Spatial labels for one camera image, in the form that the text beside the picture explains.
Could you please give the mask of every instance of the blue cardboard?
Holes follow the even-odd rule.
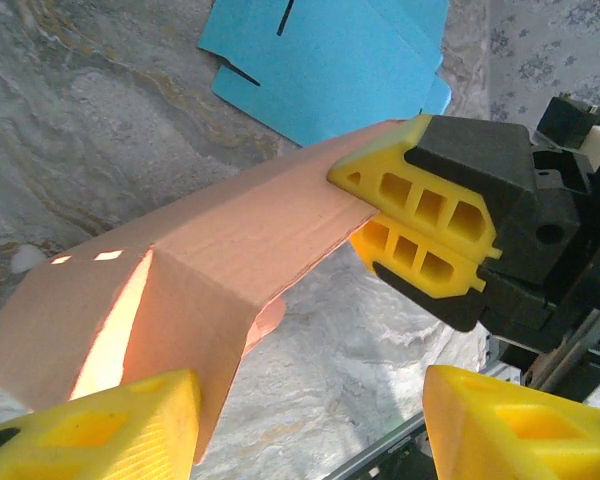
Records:
[[[418,15],[411,2],[424,5]],[[283,22],[288,0],[216,0],[199,46],[251,79],[222,67],[217,95],[305,146],[388,118],[442,113],[451,93],[435,71],[447,5],[298,0]]]

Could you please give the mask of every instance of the cardboard fold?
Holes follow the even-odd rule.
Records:
[[[200,461],[243,353],[284,315],[280,295],[377,213],[328,169],[394,124],[265,162],[30,272],[0,315],[0,387],[40,409],[192,368]]]

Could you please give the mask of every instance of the floral wallpaper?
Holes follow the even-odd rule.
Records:
[[[600,105],[600,0],[492,0],[490,67],[494,120],[535,128],[560,92]]]

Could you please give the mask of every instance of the cardboard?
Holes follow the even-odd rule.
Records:
[[[198,43],[218,96],[306,146],[386,118],[441,114],[448,0],[216,0]]]
[[[33,409],[179,368],[202,388],[200,461],[280,295],[376,210],[329,167],[395,122],[265,162],[30,272],[0,315],[0,387]]]

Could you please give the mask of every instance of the corrugated cardboard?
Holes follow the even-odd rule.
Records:
[[[40,409],[192,368],[199,461],[245,348],[282,319],[280,294],[376,213],[327,170],[392,125],[265,162],[33,270],[0,315],[0,387]]]

